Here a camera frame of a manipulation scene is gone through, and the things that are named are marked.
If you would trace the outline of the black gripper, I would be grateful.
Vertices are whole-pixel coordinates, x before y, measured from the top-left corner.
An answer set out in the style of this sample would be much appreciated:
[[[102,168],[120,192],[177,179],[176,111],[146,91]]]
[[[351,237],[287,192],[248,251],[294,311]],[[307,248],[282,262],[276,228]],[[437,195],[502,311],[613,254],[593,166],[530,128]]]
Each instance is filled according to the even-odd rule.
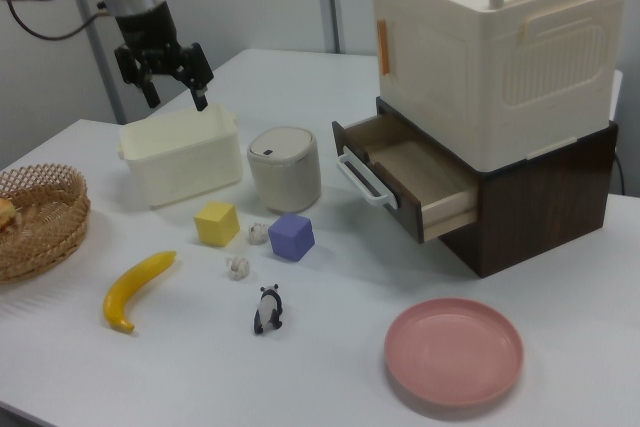
[[[199,112],[207,108],[206,92],[214,78],[213,71],[199,43],[180,47],[166,2],[115,20],[124,39],[124,44],[114,51],[122,79],[142,92],[151,109],[160,105],[153,73],[172,71],[172,76],[188,88],[195,108]]]

